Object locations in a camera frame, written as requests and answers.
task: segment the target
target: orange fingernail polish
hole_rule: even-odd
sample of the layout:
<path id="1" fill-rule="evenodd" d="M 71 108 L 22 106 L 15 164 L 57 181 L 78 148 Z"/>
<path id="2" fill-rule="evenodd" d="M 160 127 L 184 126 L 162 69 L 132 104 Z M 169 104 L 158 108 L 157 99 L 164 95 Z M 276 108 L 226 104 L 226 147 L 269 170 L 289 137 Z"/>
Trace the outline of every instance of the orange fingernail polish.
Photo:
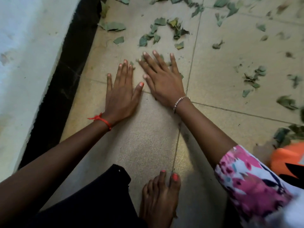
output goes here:
<path id="1" fill-rule="evenodd" d="M 172 174 L 172 179 L 178 181 L 178 175 L 176 173 Z"/>

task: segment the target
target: floral patterned fabric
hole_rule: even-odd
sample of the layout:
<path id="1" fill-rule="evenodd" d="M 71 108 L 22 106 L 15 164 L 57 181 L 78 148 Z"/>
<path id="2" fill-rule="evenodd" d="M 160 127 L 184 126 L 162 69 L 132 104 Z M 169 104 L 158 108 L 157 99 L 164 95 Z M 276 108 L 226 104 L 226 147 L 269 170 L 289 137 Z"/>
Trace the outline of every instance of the floral patterned fabric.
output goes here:
<path id="1" fill-rule="evenodd" d="M 215 176 L 228 192 L 243 226 L 272 227 L 267 217 L 294 197 L 286 188 L 287 183 L 240 145 L 221 159 Z"/>

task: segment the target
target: bracelet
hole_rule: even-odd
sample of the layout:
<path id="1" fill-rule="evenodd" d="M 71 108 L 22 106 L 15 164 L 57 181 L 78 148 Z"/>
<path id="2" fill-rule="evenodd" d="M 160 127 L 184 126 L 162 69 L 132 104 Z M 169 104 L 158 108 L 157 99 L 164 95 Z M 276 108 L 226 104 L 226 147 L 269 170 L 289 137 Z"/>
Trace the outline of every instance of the bracelet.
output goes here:
<path id="1" fill-rule="evenodd" d="M 175 110 L 176 110 L 176 107 L 177 107 L 177 104 L 181 101 L 181 100 L 183 100 L 184 98 L 189 98 L 189 97 L 187 97 L 187 96 L 184 96 L 184 97 L 181 97 L 180 99 L 178 99 L 177 100 L 177 102 L 175 103 L 175 105 L 174 105 L 174 107 L 173 107 L 173 112 L 175 113 Z"/>
<path id="2" fill-rule="evenodd" d="M 109 123 L 107 120 L 101 118 L 101 115 L 102 115 L 102 113 L 100 113 L 100 115 L 96 115 L 95 117 L 93 117 L 93 118 L 88 118 L 88 119 L 94 120 L 94 121 L 96 121 L 96 120 L 103 121 L 103 122 L 109 127 L 109 131 L 111 131 L 111 129 L 112 129 L 112 124 Z"/>

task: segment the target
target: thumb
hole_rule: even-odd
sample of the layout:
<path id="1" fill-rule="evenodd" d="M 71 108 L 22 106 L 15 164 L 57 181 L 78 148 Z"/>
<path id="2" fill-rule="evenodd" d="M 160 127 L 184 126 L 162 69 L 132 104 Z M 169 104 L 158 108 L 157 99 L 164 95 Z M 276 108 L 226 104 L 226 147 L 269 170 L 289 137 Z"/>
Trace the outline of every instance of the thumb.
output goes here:
<path id="1" fill-rule="evenodd" d="M 143 88 L 144 83 L 140 82 L 134 89 L 134 93 L 132 96 L 132 101 L 138 103 L 140 96 L 141 96 L 141 92 L 142 92 L 142 88 Z"/>

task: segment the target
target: wall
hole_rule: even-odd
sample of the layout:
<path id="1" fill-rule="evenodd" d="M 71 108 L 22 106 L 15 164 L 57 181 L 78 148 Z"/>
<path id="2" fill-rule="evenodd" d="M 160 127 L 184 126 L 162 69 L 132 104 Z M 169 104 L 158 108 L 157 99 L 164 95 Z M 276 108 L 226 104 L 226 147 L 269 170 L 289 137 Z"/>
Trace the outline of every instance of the wall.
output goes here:
<path id="1" fill-rule="evenodd" d="M 0 0 L 0 181 L 19 165 L 78 3 Z"/>

